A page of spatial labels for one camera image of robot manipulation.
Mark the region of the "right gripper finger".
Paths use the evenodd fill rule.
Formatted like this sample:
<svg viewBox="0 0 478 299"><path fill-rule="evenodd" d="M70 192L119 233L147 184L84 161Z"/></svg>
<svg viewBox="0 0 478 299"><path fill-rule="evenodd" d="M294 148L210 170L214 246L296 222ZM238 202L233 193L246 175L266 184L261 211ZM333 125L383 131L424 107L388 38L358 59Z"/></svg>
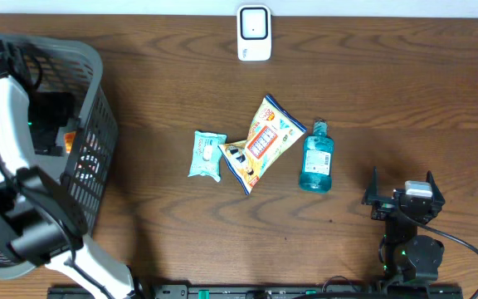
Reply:
<svg viewBox="0 0 478 299"><path fill-rule="evenodd" d="M437 187L437 184L434 180L434 177L432 175L431 170L427 172L426 176L426 182L430 184L431 190L432 190L432 198L435 202L443 202L444 197L440 191L440 189Z"/></svg>
<svg viewBox="0 0 478 299"><path fill-rule="evenodd" d="M365 198L366 199L375 199L378 196L378 170L376 167L373 167L373 174L371 182L366 188Z"/></svg>

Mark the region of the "orange snack packet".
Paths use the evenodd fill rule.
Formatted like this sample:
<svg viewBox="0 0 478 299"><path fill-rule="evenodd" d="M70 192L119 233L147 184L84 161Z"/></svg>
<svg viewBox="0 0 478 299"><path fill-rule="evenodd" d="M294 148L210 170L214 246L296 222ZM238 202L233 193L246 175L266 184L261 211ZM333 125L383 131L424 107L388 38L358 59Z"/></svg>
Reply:
<svg viewBox="0 0 478 299"><path fill-rule="evenodd" d="M65 142L65 147L66 147L66 153L69 154L72 150L72 146L74 144L76 138L76 132L68 132L64 134L64 142Z"/></svg>

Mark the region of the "blue mouthwash bottle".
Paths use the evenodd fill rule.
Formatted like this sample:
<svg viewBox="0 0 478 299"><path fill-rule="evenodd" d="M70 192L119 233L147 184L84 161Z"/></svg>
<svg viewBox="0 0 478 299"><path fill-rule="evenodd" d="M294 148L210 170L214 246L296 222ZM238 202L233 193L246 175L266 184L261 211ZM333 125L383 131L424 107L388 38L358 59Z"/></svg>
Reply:
<svg viewBox="0 0 478 299"><path fill-rule="evenodd" d="M314 122L312 134L305 138L299 186L306 191L326 194L332 188L334 140L326 120Z"/></svg>

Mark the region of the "yellow snack bag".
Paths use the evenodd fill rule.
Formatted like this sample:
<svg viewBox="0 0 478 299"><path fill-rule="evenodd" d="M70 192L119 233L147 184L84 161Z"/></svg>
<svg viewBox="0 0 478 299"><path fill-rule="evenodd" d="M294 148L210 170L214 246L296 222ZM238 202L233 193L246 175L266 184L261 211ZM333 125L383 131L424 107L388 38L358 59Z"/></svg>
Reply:
<svg viewBox="0 0 478 299"><path fill-rule="evenodd" d="M246 139L218 148L248 195L268 168L306 131L272 95L267 95L252 119Z"/></svg>

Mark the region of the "teal wet wipes pack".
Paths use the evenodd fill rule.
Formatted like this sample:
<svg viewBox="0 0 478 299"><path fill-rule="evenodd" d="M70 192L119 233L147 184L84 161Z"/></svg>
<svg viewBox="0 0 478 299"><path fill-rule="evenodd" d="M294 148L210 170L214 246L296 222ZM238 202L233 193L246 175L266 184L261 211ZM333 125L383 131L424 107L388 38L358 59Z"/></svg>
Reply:
<svg viewBox="0 0 478 299"><path fill-rule="evenodd" d="M194 133L193 157L188 177L209 176L219 183L222 157L219 146L224 145L226 140L224 134L197 130Z"/></svg>

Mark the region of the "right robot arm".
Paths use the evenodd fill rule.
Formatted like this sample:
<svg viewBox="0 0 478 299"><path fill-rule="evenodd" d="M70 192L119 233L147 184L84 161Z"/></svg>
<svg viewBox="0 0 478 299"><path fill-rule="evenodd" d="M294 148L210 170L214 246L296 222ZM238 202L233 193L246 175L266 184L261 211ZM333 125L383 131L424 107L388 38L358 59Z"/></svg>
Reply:
<svg viewBox="0 0 478 299"><path fill-rule="evenodd" d="M420 235L418 229L433 220L445 203L431 173L424 182L409 180L387 197L379 194L378 171L373 171L362 204L372 207L371 219L385 222L379 249L385 273L381 289L426 286L437 280L443 243Z"/></svg>

